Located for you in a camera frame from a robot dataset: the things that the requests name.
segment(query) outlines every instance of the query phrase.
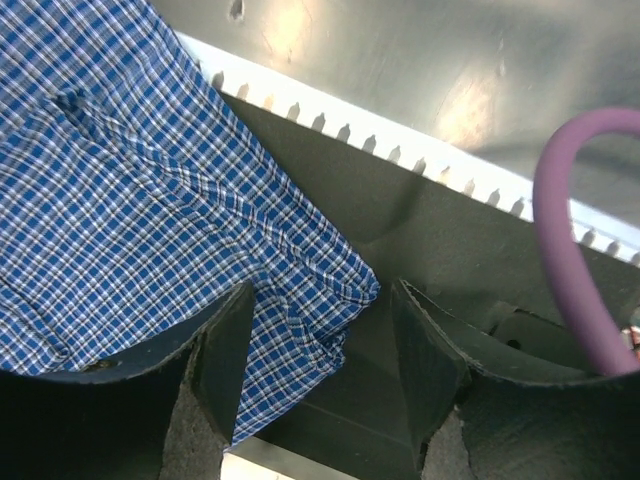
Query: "blue checkered cloth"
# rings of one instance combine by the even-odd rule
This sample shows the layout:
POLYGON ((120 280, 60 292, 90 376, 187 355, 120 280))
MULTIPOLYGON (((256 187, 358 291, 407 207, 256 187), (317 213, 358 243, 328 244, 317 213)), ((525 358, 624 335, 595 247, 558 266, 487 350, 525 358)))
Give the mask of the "blue checkered cloth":
POLYGON ((256 288, 234 441, 343 362, 372 271, 144 0, 0 5, 0 367, 79 370, 256 288))

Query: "cloth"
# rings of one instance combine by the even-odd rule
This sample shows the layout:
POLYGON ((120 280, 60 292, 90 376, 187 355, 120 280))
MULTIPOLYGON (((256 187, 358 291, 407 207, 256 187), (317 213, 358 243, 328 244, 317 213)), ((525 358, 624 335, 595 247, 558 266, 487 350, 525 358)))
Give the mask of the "cloth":
POLYGON ((0 366, 80 370, 251 280, 234 442, 343 362, 373 272, 143 0, 0 5, 0 366))

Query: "cloth fold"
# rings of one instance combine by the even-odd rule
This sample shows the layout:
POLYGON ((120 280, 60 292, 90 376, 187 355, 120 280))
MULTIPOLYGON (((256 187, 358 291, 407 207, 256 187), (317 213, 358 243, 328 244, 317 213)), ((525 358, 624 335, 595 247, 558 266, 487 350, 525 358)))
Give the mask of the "cloth fold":
POLYGON ((343 362, 376 278, 143 0, 0 6, 0 367, 80 370, 256 288, 234 442, 343 362))

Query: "purple cable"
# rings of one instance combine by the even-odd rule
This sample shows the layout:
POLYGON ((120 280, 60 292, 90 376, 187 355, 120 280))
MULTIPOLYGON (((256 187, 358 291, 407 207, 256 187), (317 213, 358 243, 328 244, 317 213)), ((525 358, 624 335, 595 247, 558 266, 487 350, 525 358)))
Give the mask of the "purple cable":
POLYGON ((606 108, 587 112, 563 125, 549 140, 533 183, 533 218, 556 305, 567 328, 581 344, 596 370, 620 375, 640 369, 573 241, 569 219, 569 174, 578 150, 603 133, 640 136, 640 112, 606 108))

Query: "purple hose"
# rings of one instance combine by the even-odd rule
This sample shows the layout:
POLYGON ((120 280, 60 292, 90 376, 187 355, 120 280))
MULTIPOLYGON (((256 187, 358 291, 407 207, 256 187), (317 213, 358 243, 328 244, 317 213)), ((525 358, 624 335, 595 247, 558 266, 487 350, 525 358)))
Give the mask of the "purple hose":
POLYGON ((640 112, 606 108, 584 113, 563 125, 542 152, 533 184, 533 217, 556 305, 567 328, 582 345, 596 370, 620 375, 640 369, 624 345, 620 330, 602 302, 569 219, 569 174, 578 150, 603 133, 640 136, 640 112))

